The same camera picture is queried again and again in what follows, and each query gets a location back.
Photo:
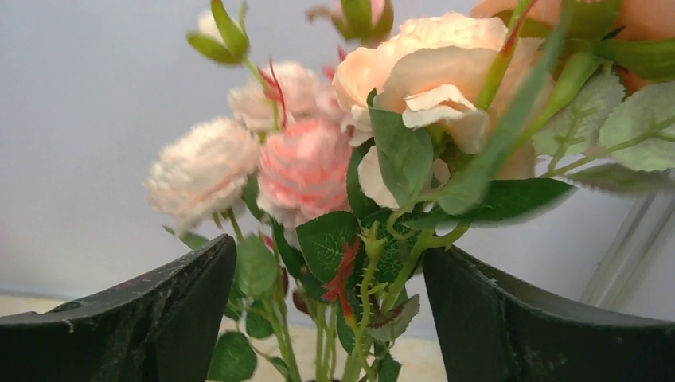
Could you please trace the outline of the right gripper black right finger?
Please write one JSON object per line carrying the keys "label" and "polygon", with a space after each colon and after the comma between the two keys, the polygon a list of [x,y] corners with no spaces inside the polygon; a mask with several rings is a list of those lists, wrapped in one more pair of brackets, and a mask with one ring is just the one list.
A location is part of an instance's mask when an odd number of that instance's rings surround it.
{"label": "right gripper black right finger", "polygon": [[450,381],[674,379],[671,321],[561,297],[456,247],[422,265]]}

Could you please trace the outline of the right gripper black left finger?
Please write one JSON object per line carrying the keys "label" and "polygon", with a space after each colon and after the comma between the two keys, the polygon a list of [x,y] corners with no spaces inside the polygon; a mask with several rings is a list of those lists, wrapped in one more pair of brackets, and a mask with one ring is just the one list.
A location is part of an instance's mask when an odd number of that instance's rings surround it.
{"label": "right gripper black left finger", "polygon": [[218,236],[164,266],[39,314],[1,319],[4,381],[203,381],[236,265]]}

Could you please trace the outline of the pink flower stem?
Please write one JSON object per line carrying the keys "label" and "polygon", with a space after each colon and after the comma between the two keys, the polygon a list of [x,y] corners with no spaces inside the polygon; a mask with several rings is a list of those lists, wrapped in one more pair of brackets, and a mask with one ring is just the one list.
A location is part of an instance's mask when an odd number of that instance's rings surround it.
{"label": "pink flower stem", "polygon": [[150,206],[172,218],[168,232],[184,244],[203,242],[194,230],[206,220],[229,222],[235,235],[235,278],[225,308],[234,329],[217,340],[209,380],[248,380],[264,359],[285,380],[299,381],[287,320],[291,265],[281,256],[282,238],[244,232],[236,209],[245,208],[261,224],[274,225],[258,202],[263,149],[288,128],[323,119],[337,106],[333,90],[302,64],[270,61],[262,68],[251,61],[247,11],[242,4],[232,16],[223,2],[212,1],[197,28],[187,34],[201,56],[225,67],[246,68],[250,76],[228,92],[231,115],[198,123],[160,150],[145,186]]}
{"label": "pink flower stem", "polygon": [[364,98],[293,61],[260,71],[266,97],[278,109],[278,133],[263,144],[257,206],[272,220],[274,245],[298,283],[296,308],[317,326],[316,380],[334,379],[337,336],[355,319],[353,275],[361,238],[349,201],[353,151],[365,137],[349,112]]}
{"label": "pink flower stem", "polygon": [[535,68],[539,41],[500,18],[452,13],[410,20],[376,48],[337,67],[333,86],[347,131],[310,148],[300,175],[306,216],[291,226],[309,276],[337,307],[347,352],[343,380],[394,381],[391,347],[419,310],[405,291],[419,269],[452,381],[517,381],[505,329],[443,302],[477,300],[455,241],[472,224],[527,216],[567,195],[569,184],[534,175],[530,145],[511,151],[521,126],[543,106],[552,81]]}

